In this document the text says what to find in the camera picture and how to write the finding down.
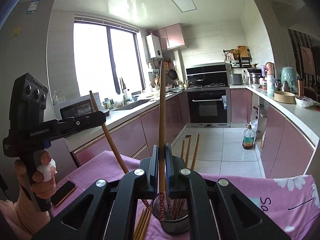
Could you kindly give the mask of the person's left hand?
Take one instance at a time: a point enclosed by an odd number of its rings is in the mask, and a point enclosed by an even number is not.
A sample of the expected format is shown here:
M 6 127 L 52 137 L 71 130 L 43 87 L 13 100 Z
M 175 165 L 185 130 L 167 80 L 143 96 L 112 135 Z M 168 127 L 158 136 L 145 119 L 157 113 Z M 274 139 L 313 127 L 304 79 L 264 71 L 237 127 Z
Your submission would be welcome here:
M 35 183 L 31 186 L 27 185 L 27 181 L 25 178 L 27 174 L 27 169 L 24 163 L 22 163 L 18 159 L 15 160 L 14 169 L 21 187 L 24 187 L 25 189 L 29 189 L 33 193 L 36 193 L 36 195 L 39 198 L 48 199 L 56 192 L 56 182 L 55 182 L 56 168 L 55 167 L 50 168 L 49 181 L 44 181 L 43 173 L 37 170 L 33 174 L 33 181 L 35 181 Z

